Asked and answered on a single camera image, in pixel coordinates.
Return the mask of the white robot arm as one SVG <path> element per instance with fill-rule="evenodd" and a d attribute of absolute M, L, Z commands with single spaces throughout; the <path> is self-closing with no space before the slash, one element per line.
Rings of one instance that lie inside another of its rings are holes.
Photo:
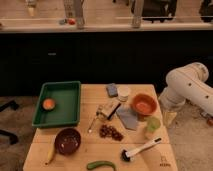
<path fill-rule="evenodd" d="M 172 123 L 187 100 L 200 107 L 204 117 L 213 120 L 213 87 L 205 83 L 208 77 L 208 68 L 200 62 L 168 72 L 167 86 L 159 96 L 165 126 Z"/>

